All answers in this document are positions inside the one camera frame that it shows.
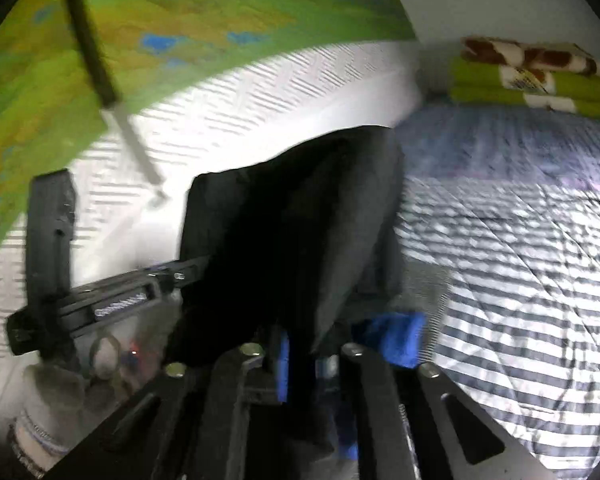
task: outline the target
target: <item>white wall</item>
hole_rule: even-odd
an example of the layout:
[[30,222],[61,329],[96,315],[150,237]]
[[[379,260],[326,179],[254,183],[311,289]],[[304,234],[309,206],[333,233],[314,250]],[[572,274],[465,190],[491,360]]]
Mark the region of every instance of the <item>white wall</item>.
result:
[[569,41],[600,57],[600,20],[584,0],[401,0],[423,46],[433,90],[448,85],[448,62],[470,34],[512,40]]

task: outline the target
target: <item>screw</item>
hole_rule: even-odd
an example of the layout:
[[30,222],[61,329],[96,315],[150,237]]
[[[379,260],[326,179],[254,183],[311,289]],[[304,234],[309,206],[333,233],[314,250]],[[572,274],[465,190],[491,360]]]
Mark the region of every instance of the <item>screw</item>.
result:
[[435,379],[440,375],[440,370],[433,363],[424,363],[420,365],[420,374],[424,375],[427,379]]
[[264,354],[262,346],[258,343],[245,343],[240,346],[240,352],[250,357],[256,357],[256,355]]
[[169,363],[164,367],[164,372],[174,379],[181,379],[186,371],[187,367],[182,363]]
[[363,347],[356,343],[345,343],[342,345],[342,352],[349,357],[360,357],[363,351]]

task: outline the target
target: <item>folded blanket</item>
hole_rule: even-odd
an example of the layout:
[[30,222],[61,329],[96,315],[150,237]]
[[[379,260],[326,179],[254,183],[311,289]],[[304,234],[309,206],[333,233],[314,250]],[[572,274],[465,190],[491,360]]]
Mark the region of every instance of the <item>folded blanket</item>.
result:
[[462,55],[468,61],[600,77],[600,60],[593,59],[575,43],[525,44],[497,38],[466,38],[464,46],[467,50]]
[[505,90],[481,86],[454,86],[451,97],[456,102],[499,103],[505,105],[526,105],[531,108],[545,108],[586,117],[600,119],[600,103],[583,99],[572,99],[551,95],[529,94],[518,90]]
[[471,62],[461,57],[454,60],[451,70],[455,84],[460,86],[504,88],[600,102],[600,77]]

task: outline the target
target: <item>black and white striped fabric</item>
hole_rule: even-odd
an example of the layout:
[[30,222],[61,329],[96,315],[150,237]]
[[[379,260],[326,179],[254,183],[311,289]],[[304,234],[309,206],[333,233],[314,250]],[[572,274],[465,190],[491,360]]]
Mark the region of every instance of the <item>black and white striped fabric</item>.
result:
[[435,362],[558,478],[600,459],[600,202],[406,177],[406,256],[451,270]]

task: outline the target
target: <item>brand logo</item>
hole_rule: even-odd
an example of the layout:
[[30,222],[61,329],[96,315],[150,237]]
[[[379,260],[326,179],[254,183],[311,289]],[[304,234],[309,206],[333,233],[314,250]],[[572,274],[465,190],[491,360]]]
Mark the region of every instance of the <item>brand logo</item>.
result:
[[142,303],[148,299],[147,294],[145,292],[138,292],[134,296],[130,296],[125,300],[114,301],[109,306],[103,308],[97,308],[93,311],[95,317],[105,317],[109,314],[113,314],[114,312],[118,312],[120,310],[125,310],[127,307],[137,305],[138,303]]

